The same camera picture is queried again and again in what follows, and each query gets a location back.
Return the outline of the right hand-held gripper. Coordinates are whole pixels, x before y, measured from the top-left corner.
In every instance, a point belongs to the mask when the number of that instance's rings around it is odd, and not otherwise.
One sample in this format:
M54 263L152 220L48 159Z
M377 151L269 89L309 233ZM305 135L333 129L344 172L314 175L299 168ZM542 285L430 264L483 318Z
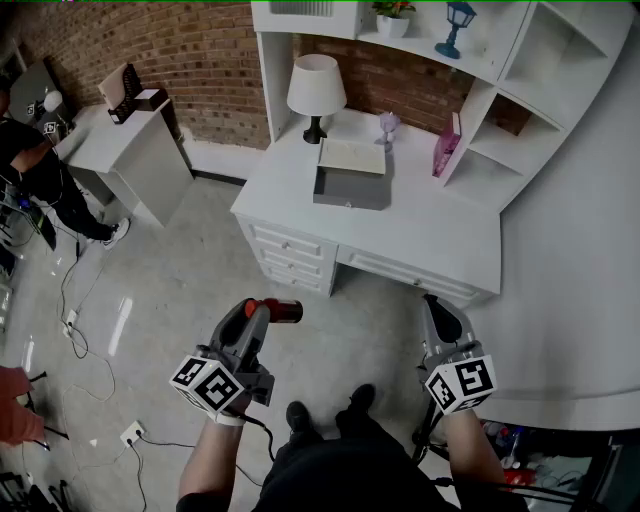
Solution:
M425 357L417 367L419 381L443 414L475 408L497 390L492 358L474 340L471 321L462 309L431 294L422 299L426 350L440 350L441 341L465 344Z

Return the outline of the red and black cylinder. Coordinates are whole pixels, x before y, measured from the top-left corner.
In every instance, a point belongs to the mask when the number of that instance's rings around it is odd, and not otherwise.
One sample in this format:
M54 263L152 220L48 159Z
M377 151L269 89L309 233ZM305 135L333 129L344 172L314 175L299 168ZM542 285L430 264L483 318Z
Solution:
M246 317L251 318L260 308L268 311L270 323L298 323L304 313L302 303L297 300L277 298L248 299L244 306Z

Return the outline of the grey box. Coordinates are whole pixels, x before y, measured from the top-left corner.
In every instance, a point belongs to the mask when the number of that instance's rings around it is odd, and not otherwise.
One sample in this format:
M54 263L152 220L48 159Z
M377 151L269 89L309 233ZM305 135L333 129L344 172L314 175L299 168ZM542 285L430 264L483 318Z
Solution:
M324 139L313 188L316 204L381 211L391 204L393 171L380 145Z

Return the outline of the person's black right shoe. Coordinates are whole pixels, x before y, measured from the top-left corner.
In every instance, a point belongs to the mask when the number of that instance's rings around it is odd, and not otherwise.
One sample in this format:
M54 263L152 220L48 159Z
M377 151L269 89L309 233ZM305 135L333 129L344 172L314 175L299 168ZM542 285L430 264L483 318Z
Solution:
M376 398L376 388L373 384L360 385L351 395L349 409L359 414L367 414Z

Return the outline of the person's black shoe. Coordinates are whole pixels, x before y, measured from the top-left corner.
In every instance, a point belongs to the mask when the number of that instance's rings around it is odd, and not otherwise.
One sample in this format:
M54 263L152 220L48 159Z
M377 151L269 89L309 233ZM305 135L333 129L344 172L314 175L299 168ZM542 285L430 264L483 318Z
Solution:
M309 411L300 401L292 401L287 406L286 421L292 434L302 433L312 429Z
M376 398L376 388L373 384L360 385L351 395L349 409L359 414L367 414Z

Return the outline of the person's black left shoe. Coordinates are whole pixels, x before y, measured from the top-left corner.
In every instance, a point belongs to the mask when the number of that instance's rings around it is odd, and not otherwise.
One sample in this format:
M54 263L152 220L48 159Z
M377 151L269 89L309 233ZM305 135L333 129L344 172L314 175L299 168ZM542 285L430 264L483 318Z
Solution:
M309 411L300 401L292 401L287 406L286 421L292 434L302 433L312 429Z

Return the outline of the white desk with shelves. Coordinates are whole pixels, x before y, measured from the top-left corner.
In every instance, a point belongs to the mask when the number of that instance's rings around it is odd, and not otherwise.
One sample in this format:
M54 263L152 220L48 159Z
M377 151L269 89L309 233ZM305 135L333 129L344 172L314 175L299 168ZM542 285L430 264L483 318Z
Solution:
M501 284L501 211L559 149L610 74L635 12L628 2L471 2L461 57L434 50L451 30L446 2L417 3L402 38L378 33L368 2L251 5L271 142L232 206L265 275L329 294L338 264L460 304ZM327 137L375 144L379 116L401 120L381 211L316 204L321 142L287 106L294 61L335 58L347 104ZM450 115L461 139L432 175Z

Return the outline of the pink book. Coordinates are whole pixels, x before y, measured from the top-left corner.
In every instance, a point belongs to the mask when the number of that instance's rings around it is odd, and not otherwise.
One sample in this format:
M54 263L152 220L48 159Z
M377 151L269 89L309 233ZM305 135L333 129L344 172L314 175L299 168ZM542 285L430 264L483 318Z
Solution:
M461 139L459 114L453 112L441 132L433 152L432 175L440 177Z

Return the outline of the white side table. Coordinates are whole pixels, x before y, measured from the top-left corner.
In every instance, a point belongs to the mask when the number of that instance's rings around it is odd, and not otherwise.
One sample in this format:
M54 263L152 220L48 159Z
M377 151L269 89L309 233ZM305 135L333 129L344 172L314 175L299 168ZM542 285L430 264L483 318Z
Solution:
M133 216L165 227L193 182L163 117L170 106L136 111L120 125L105 104L85 107L55 149L68 168L96 173Z

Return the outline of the small purple ornament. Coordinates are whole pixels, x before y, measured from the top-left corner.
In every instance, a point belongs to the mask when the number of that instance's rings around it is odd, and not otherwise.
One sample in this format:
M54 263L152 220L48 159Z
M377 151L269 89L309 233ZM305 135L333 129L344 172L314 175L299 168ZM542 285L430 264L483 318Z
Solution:
M393 112L385 112L379 116L380 129L382 135L375 141L376 145L384 147L386 153L390 153L393 149L395 140L395 132L401 125L401 120Z

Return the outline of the white shade table lamp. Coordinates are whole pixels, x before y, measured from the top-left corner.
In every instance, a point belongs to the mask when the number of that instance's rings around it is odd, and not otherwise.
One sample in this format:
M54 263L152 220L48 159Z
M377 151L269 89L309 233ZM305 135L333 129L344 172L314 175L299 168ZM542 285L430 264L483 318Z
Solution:
M316 145L326 138L321 119L338 113L346 104L346 92L335 58L307 54L294 61L287 106L296 114L310 118L310 126L303 132L305 142Z

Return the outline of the black file holder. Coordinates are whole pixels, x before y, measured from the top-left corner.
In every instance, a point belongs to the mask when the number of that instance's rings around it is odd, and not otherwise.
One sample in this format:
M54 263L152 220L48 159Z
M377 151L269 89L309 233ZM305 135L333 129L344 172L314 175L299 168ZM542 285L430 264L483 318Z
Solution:
M120 125L136 110L136 96L142 92L142 86L134 66L124 63L98 84L98 90L110 119Z

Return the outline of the blue lantern ornament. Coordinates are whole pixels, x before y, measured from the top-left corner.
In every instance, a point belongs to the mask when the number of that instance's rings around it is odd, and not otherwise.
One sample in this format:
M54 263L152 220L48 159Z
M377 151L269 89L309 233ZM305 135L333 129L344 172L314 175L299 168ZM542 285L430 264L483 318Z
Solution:
M467 28L475 17L476 12L468 2L448 2L446 18L451 30L444 42L435 44L434 50L447 58L458 60L461 54L455 46L457 34L460 29Z

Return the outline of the potted plant white pot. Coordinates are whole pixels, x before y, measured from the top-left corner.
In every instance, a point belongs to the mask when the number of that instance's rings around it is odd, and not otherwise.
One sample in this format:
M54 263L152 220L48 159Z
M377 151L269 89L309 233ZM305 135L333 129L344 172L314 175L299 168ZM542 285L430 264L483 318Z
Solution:
M409 0L376 1L372 8L376 13L377 31L387 38L402 38L410 23L407 14L416 11Z

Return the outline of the grey board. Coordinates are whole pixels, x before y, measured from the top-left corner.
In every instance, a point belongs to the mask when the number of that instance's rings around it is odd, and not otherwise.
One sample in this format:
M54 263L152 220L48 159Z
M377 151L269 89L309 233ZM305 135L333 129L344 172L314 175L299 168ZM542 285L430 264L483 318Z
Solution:
M62 94L63 104L52 113L46 112L43 100L49 91L57 90ZM49 66L38 61L30 66L10 89L9 115L28 126L43 131L48 122L72 125L74 111L69 108L66 98L51 75Z

